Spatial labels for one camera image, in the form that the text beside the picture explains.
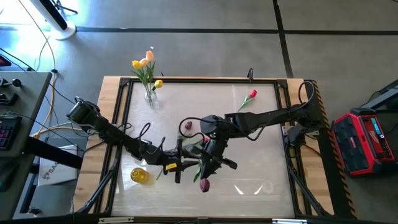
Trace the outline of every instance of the concrete floor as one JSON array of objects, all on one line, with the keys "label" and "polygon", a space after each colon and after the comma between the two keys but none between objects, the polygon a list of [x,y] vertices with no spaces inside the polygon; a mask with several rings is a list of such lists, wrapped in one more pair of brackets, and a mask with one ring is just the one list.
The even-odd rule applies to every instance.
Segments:
[{"label": "concrete floor", "polygon": [[[37,22],[45,25],[30,2],[22,2]],[[62,3],[79,12],[63,13],[79,27],[277,29],[272,0]],[[1,6],[5,8],[0,25],[18,31],[0,29],[0,47],[33,66],[44,38],[18,1],[6,5],[3,0],[0,11]],[[279,6],[288,30],[398,30],[398,3],[391,0],[279,0]],[[60,72],[56,88],[69,98],[80,96],[93,102],[98,99],[105,75],[130,75],[131,60],[141,59],[151,46],[157,59],[157,75],[244,77],[252,67],[255,77],[286,77],[278,34],[78,32],[68,40],[49,42]],[[372,92],[397,78],[398,35],[286,35],[286,42],[293,76],[318,82],[330,121],[361,105]],[[52,67],[46,47],[40,71]],[[60,122],[65,122],[70,105],[59,96],[55,99],[55,111]],[[44,102],[38,121],[44,120],[48,109]],[[75,138],[70,131],[59,133]],[[396,222],[396,177],[348,180],[360,219]],[[55,197],[62,192],[62,186],[37,190],[35,197],[44,197],[47,192]],[[57,203],[69,204],[67,196]],[[56,214],[68,212],[62,206]]]}]

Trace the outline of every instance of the keyboard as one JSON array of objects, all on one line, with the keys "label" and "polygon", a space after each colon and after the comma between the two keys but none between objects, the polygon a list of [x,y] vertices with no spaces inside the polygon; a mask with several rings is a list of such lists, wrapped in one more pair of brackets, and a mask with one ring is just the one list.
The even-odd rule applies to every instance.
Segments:
[{"label": "keyboard", "polygon": [[22,118],[20,116],[0,115],[0,151],[9,151],[18,135]]}]

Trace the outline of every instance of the glass vase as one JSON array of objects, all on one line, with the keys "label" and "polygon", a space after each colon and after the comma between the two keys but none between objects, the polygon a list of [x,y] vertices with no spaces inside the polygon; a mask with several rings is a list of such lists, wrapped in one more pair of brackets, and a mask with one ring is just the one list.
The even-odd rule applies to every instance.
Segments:
[{"label": "glass vase", "polygon": [[151,109],[157,109],[159,107],[159,101],[155,91],[147,91],[145,93],[145,101],[148,103]]}]

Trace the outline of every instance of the yellow label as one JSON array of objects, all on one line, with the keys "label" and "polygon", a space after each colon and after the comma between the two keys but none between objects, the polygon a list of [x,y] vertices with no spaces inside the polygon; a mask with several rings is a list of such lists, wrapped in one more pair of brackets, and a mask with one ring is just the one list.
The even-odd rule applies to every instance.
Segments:
[{"label": "yellow label", "polygon": [[176,168],[176,167],[177,167],[176,163],[169,164],[169,165],[166,166],[166,170],[173,169],[173,168]]}]

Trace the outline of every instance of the red case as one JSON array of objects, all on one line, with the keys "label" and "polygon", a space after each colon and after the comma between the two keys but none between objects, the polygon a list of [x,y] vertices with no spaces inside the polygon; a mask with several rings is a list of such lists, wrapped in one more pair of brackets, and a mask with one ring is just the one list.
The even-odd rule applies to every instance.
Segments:
[{"label": "red case", "polygon": [[352,109],[332,122],[332,128],[340,159],[349,175],[377,174],[383,163],[395,162],[373,111]]}]

